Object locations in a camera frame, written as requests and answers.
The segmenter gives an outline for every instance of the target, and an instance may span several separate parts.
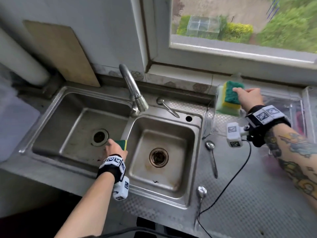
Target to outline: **person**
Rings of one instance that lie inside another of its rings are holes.
[[[259,88],[233,88],[233,91],[237,92],[241,106],[247,113],[257,105],[264,105]],[[317,145],[308,142],[283,123],[272,127],[264,140],[295,187],[317,208]],[[105,158],[113,154],[119,154],[125,160],[128,152],[109,139]],[[102,173],[71,212],[55,238],[101,235],[113,185],[113,174]]]

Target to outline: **window frame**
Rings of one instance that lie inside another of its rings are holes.
[[[315,54],[208,39],[204,41],[208,45],[194,45],[197,38],[170,35],[172,0],[142,1],[150,60],[154,63],[223,74],[241,72],[246,77],[303,86],[317,83]],[[231,49],[217,48],[224,45]],[[281,50],[283,56],[274,55]]]

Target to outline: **black cable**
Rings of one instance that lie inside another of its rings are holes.
[[[198,217],[197,217],[197,221],[199,223],[199,225],[204,229],[204,231],[208,234],[208,236],[210,238],[212,238],[212,236],[207,232],[207,230],[200,224],[200,221],[199,221],[199,217],[202,213],[204,213],[205,211],[208,211],[211,207],[214,206],[214,204],[216,204],[216,202],[219,200],[220,196],[224,193],[224,191],[228,188],[229,184],[235,179],[235,177],[240,173],[240,171],[244,168],[244,166],[247,164],[250,156],[251,156],[251,143],[248,141],[248,140],[242,140],[242,141],[247,141],[250,145],[250,152],[249,152],[249,155],[248,155],[248,158],[247,160],[245,161],[245,163],[243,164],[243,166],[239,169],[239,171],[235,174],[235,176],[233,176],[233,178],[229,181],[229,183],[226,185],[226,187],[222,190],[222,192],[220,193],[220,195],[216,198],[216,200],[213,202],[213,204],[211,206],[209,206],[207,209],[203,210],[202,212],[200,212],[198,214]],[[149,229],[149,228],[145,228],[145,227],[131,227],[131,228],[126,228],[126,229],[123,229],[123,230],[119,230],[119,231],[116,231],[116,232],[112,232],[112,233],[109,233],[109,234],[104,234],[104,235],[100,235],[100,236],[87,236],[88,237],[96,237],[96,238],[107,238],[107,237],[112,237],[112,236],[118,236],[118,235],[122,235],[122,234],[125,234],[127,232],[132,232],[132,231],[144,231],[144,232],[148,232],[148,233],[152,233],[154,235],[159,235],[159,236],[164,236],[164,237],[167,237],[167,238],[180,238],[179,236],[171,236],[171,235],[167,235],[167,234],[164,234],[164,233],[160,233],[160,232],[157,232],[155,230],[152,230],[152,229]]]
[[[214,204],[216,204],[216,202],[219,200],[220,196],[224,193],[224,191],[228,188],[228,186],[230,185],[230,183],[236,178],[236,176],[240,173],[240,171],[245,167],[245,165],[246,165],[247,162],[249,161],[250,156],[251,156],[251,151],[252,151],[251,143],[250,143],[248,140],[244,140],[244,139],[243,139],[242,141],[247,141],[247,142],[249,143],[249,146],[250,146],[250,151],[249,151],[249,155],[248,155],[247,160],[244,162],[244,164],[243,164],[242,167],[239,169],[239,171],[235,174],[235,176],[233,176],[233,178],[229,181],[229,183],[228,183],[228,184],[226,185],[226,187],[222,190],[222,192],[221,192],[220,195],[216,198],[216,200],[212,203],[212,205],[209,206],[207,209],[204,209],[202,212],[200,212],[200,213],[198,214],[197,221],[198,221],[199,224],[200,224],[200,222],[199,222],[199,217],[200,217],[200,215],[201,215],[202,213],[208,211],[210,208],[212,208],[212,207],[214,206]],[[211,235],[205,230],[205,228],[204,228],[201,224],[200,224],[200,226],[201,226],[201,227],[204,229],[204,231],[209,235],[209,237],[212,238]]]
[[[167,235],[167,234],[164,234],[164,233],[157,232],[157,231],[149,229],[149,228],[138,227],[138,226],[126,228],[126,229],[123,229],[123,230],[119,230],[119,231],[116,231],[116,232],[112,232],[112,233],[104,234],[104,235],[100,235],[100,236],[86,236],[85,238],[93,238],[93,237],[95,237],[95,238],[107,238],[107,237],[122,235],[122,234],[125,234],[127,232],[132,232],[132,231],[144,231],[144,232],[152,233],[154,235],[164,236],[164,237],[167,237],[167,238],[181,238],[179,236],[171,236],[171,235]]]

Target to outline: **sink basin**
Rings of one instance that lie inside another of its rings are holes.
[[[195,126],[154,117],[136,119],[127,140],[130,187],[186,207],[198,131]]]
[[[119,102],[68,93],[36,138],[32,151],[97,172],[107,138],[120,140],[131,108]]]

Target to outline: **window glass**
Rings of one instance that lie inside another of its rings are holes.
[[[173,0],[171,34],[317,54],[317,0]]]

